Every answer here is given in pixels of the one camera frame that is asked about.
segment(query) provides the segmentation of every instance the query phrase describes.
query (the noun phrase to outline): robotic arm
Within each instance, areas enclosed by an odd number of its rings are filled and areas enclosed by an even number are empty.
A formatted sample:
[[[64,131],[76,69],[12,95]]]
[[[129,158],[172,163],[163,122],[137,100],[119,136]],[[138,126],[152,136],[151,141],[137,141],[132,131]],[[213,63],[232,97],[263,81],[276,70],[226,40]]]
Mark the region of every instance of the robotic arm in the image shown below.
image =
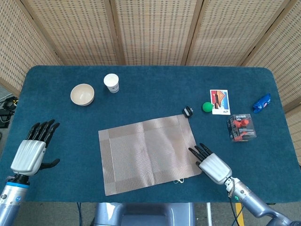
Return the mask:
[[[60,125],[56,123],[51,126],[54,121],[34,124],[27,138],[21,142],[11,164],[15,175],[7,178],[0,196],[0,226],[13,225],[21,202],[29,188],[29,177],[35,175],[39,170],[52,168],[60,162],[59,159],[55,159],[51,163],[42,163],[51,137]]]
[[[258,198],[238,178],[233,178],[231,168],[204,144],[200,143],[200,147],[195,146],[197,151],[189,148],[199,159],[196,165],[216,184],[225,184],[230,198],[234,196],[236,200],[240,201],[257,218],[263,216],[271,217],[272,220],[267,226],[301,226],[301,221],[292,222],[288,217],[277,212]]]

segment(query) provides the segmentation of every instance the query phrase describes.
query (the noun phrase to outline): small box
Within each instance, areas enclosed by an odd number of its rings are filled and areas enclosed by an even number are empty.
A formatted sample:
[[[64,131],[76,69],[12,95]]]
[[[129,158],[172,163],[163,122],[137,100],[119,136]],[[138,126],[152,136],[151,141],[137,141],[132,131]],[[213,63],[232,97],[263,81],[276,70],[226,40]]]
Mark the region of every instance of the small box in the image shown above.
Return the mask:
[[[248,141],[256,137],[250,114],[234,114],[227,121],[230,139],[234,142]]]

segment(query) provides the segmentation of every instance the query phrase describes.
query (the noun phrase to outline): woven screen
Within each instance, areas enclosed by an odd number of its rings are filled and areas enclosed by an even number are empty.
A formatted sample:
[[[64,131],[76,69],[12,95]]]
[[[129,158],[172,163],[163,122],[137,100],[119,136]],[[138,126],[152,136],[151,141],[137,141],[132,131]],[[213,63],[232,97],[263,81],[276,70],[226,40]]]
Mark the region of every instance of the woven screen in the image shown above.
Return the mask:
[[[210,0],[188,65],[238,65],[283,0]]]
[[[288,116],[286,121],[291,133],[298,162],[301,165],[301,111]]]
[[[128,65],[180,65],[196,0],[116,0]]]
[[[117,64],[103,0],[24,2],[66,64]]]
[[[35,65],[62,62],[48,48],[15,1],[0,4],[0,78],[18,95],[28,70]]]
[[[281,20],[248,62],[269,68],[275,76],[283,105],[301,97],[301,1]]]

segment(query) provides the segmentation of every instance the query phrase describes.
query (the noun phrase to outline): floor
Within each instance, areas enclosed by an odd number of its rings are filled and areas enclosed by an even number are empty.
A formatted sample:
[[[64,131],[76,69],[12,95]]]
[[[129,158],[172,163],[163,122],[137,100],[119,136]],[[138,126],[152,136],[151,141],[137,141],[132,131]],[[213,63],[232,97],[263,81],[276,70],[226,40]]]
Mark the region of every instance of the floor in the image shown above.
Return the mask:
[[[8,92],[0,87],[0,98]],[[2,154],[8,129],[0,129],[0,156]],[[90,226],[94,218],[96,203],[83,203],[81,212],[83,226]],[[229,203],[212,203],[212,218],[214,226],[231,226],[234,218]],[[272,206],[287,215],[292,220],[301,220],[301,202],[282,203]],[[196,226],[206,226],[206,204],[195,203]],[[247,210],[243,210],[244,224],[246,226],[264,226],[269,218],[257,219]],[[79,225],[79,212],[76,203],[69,202],[25,202],[15,221],[15,226],[77,226]]]

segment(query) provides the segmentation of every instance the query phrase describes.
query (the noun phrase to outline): paper cup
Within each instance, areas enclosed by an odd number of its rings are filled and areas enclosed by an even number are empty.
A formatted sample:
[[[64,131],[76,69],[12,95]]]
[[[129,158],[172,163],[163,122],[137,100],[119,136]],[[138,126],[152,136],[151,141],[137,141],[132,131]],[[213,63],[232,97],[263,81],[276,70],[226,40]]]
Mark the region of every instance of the paper cup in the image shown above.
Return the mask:
[[[104,84],[111,93],[117,93],[119,90],[119,78],[116,74],[107,74],[103,79]]]

